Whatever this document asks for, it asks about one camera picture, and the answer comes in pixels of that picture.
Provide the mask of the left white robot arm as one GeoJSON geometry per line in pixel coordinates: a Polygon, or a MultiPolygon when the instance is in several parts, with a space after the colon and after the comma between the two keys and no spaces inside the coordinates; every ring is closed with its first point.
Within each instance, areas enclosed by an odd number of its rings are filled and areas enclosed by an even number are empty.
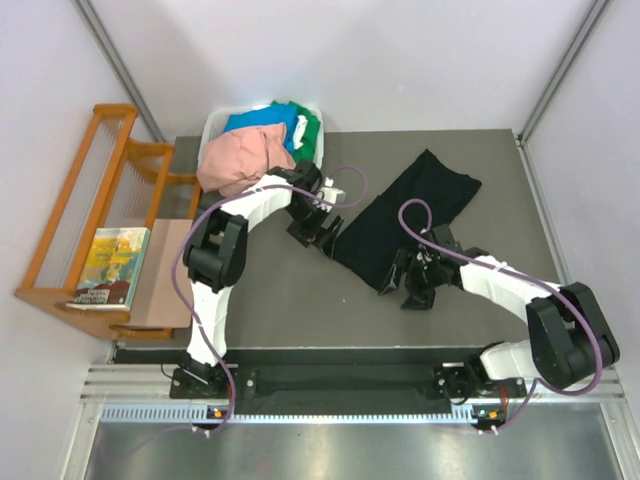
{"type": "Polygon", "coordinates": [[[171,281],[190,310],[191,338],[173,375],[172,396],[194,388],[205,396],[232,392],[225,323],[234,286],[246,266],[249,233],[272,214],[284,210],[287,233],[302,246],[333,253],[343,218],[325,221],[346,193],[312,162],[293,170],[274,167],[255,185],[199,211],[171,267],[171,281]]]}

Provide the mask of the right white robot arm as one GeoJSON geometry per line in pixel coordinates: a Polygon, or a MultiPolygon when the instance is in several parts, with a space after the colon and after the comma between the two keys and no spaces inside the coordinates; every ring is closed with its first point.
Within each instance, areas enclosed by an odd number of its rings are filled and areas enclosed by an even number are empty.
{"type": "Polygon", "coordinates": [[[490,344],[467,361],[467,384],[487,396],[503,380],[539,378],[564,390],[615,364],[619,345],[593,291],[574,282],[532,278],[479,248],[463,249],[447,225],[420,234],[412,248],[397,250],[379,289],[404,286],[406,310],[430,310],[442,285],[483,297],[523,321],[528,337],[490,344]]]}

